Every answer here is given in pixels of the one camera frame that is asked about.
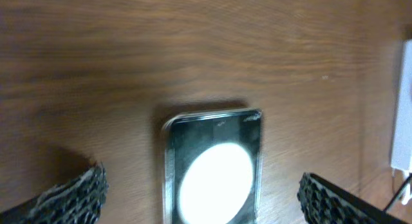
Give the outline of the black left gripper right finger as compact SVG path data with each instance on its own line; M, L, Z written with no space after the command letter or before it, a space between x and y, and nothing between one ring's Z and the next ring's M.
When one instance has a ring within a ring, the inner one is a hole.
M314 173L304 173L297 199L309 224L406 224L388 214L388 210L409 187L403 182L394 197L382 210L350 194Z

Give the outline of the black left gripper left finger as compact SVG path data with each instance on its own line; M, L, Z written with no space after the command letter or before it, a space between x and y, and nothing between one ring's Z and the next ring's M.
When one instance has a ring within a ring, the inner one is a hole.
M65 184L1 213L4 224L95 224L106 202L103 165L94 165Z

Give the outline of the white power strip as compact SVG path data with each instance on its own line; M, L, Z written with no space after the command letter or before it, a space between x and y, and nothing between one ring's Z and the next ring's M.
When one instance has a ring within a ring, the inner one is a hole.
M406 182L411 176L411 39L403 43L401 60L390 166Z

